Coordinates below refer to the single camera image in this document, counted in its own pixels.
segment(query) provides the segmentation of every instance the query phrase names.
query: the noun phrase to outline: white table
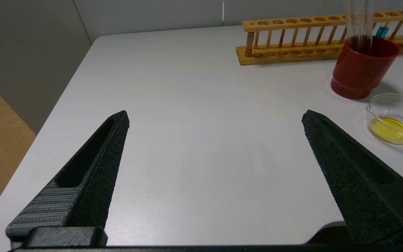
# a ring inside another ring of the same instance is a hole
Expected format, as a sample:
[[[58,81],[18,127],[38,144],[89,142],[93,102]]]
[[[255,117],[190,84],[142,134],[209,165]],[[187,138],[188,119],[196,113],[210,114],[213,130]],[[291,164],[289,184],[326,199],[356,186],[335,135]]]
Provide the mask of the white table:
[[[98,38],[0,197],[0,251],[7,224],[120,110],[131,122],[109,245],[301,244],[343,221],[304,136],[308,109],[403,176],[403,148],[366,128],[367,99],[330,89],[335,61],[240,66],[245,40],[242,27]],[[387,91],[403,94],[403,55],[374,93]]]

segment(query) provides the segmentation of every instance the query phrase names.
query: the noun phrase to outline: red plastic cup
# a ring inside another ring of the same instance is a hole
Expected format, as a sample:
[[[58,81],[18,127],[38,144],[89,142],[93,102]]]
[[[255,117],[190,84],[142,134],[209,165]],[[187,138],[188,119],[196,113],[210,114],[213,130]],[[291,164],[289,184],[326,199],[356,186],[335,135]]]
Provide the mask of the red plastic cup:
[[[348,99],[369,96],[400,54],[398,45],[390,40],[373,36],[372,56],[352,50],[347,41],[343,45],[332,72],[331,88]]]

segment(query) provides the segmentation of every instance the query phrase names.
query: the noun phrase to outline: gray wall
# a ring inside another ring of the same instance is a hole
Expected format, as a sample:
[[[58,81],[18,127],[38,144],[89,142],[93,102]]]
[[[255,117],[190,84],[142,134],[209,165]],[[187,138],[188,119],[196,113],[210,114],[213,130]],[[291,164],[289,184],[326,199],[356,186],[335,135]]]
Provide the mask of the gray wall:
[[[222,26],[223,0],[75,0],[91,41],[103,35]]]
[[[71,0],[0,0],[0,95],[35,133],[89,48]]]
[[[392,10],[401,1],[374,0],[374,11]],[[345,0],[225,0],[224,25],[240,25],[243,20],[340,14],[345,13],[344,2]]]

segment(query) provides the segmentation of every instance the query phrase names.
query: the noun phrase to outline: test tube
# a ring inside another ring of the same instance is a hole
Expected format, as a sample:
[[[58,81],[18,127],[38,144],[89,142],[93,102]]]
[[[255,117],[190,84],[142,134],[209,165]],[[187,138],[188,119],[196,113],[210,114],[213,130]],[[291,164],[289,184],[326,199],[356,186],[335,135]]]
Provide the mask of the test tube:
[[[373,0],[346,0],[347,44],[354,51],[371,54]]]
[[[391,5],[391,8],[393,10],[396,10],[396,13],[398,13],[400,11],[400,8],[402,8],[403,5],[403,1],[398,1],[398,0],[394,0],[393,4]],[[390,22],[387,21],[385,23],[385,25],[380,25],[379,29],[376,32],[376,37],[381,37],[381,38],[385,38],[385,36],[387,35],[388,30],[390,30]]]

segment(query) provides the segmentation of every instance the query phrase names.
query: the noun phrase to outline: textured foam pad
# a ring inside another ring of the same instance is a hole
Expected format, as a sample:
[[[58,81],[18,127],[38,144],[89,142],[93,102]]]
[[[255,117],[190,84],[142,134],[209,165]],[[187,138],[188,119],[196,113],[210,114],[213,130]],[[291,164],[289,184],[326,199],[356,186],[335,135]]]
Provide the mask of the textured foam pad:
[[[13,245],[39,226],[105,227],[128,127],[121,111],[94,132],[7,226]]]
[[[302,123],[354,242],[403,243],[403,177],[324,115]]]

